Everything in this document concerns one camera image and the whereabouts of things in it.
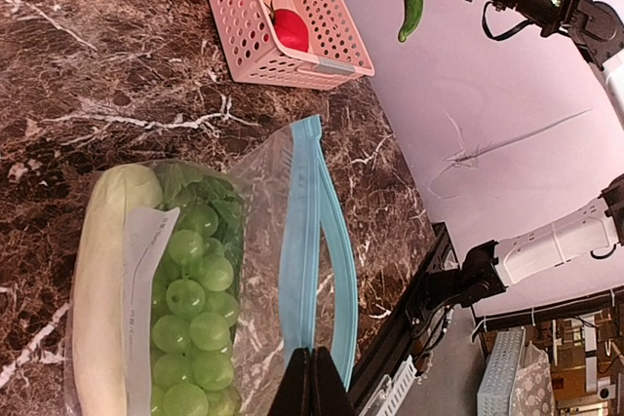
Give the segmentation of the green leafy lettuce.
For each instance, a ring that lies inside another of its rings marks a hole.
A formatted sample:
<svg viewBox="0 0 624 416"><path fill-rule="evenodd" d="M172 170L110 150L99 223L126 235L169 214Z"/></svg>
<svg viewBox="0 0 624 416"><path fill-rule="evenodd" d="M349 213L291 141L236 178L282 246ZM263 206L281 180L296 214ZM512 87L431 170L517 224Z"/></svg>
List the green leafy lettuce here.
<svg viewBox="0 0 624 416"><path fill-rule="evenodd" d="M166 210L179 215L167 257L188 272L203 259L220 255L235 267L243 259L243 198L221 173L179 161L162 161L155 173Z"/></svg>

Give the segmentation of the green grapes toy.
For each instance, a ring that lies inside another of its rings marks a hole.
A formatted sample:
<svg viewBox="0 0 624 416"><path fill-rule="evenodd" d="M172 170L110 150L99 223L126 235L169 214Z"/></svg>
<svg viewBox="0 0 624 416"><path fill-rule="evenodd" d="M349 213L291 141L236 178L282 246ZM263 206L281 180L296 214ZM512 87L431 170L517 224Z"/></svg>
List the green grapes toy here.
<svg viewBox="0 0 624 416"><path fill-rule="evenodd" d="M168 259L168 243L152 281L150 412L238 415L235 267L215 255L185 272Z"/></svg>

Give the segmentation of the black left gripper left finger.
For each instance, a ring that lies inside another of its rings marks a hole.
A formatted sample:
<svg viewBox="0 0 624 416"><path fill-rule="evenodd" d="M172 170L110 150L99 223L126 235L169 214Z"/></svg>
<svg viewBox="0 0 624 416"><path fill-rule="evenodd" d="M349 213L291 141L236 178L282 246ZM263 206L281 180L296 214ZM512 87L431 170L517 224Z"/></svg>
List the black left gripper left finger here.
<svg viewBox="0 0 624 416"><path fill-rule="evenodd" d="M267 413L268 416L310 416L312 361L307 348L295 349L279 388Z"/></svg>

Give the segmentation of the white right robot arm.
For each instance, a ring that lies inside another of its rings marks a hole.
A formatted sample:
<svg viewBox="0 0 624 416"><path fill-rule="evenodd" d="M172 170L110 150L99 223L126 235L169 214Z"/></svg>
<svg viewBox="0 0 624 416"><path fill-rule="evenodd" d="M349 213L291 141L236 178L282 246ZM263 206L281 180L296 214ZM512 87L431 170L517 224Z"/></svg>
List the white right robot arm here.
<svg viewBox="0 0 624 416"><path fill-rule="evenodd" d="M433 123L415 168L480 316L623 280L623 0L425 0L410 37Z"/></svg>

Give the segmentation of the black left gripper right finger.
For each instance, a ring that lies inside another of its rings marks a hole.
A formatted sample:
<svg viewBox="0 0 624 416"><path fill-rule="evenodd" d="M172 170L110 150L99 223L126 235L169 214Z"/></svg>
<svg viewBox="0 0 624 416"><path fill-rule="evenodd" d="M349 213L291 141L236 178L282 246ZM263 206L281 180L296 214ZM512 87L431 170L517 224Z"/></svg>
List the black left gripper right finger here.
<svg viewBox="0 0 624 416"><path fill-rule="evenodd" d="M355 416L330 351L317 348L311 358L311 409L315 416Z"/></svg>

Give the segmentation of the clear zip top bag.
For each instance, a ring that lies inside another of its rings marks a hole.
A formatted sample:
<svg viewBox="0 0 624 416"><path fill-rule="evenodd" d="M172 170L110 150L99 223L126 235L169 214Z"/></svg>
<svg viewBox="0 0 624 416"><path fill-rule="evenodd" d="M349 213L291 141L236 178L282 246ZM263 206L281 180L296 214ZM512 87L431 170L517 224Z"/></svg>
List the clear zip top bag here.
<svg viewBox="0 0 624 416"><path fill-rule="evenodd" d="M67 322L70 415L351 415L358 290L311 116L228 172L101 172Z"/></svg>

